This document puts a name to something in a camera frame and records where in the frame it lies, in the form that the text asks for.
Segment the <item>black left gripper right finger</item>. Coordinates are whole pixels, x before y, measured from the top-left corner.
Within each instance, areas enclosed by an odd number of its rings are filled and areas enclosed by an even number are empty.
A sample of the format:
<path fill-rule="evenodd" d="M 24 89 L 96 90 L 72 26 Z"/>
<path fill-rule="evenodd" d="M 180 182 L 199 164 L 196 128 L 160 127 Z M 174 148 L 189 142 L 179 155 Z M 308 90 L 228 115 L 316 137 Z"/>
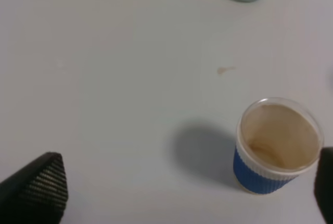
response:
<path fill-rule="evenodd" d="M 314 182 L 314 195 L 319 210 L 326 223 L 333 219 L 333 153 L 332 147 L 325 147 L 317 165 Z"/>

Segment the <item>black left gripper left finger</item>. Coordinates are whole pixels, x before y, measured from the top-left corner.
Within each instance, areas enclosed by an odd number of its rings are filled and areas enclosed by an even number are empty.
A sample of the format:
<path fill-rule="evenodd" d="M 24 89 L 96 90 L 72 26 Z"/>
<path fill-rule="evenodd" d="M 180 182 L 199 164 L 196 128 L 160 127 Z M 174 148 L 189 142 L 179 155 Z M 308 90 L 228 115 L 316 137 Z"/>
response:
<path fill-rule="evenodd" d="M 62 155 L 47 152 L 1 182 L 1 223 L 60 223 L 68 198 Z"/>

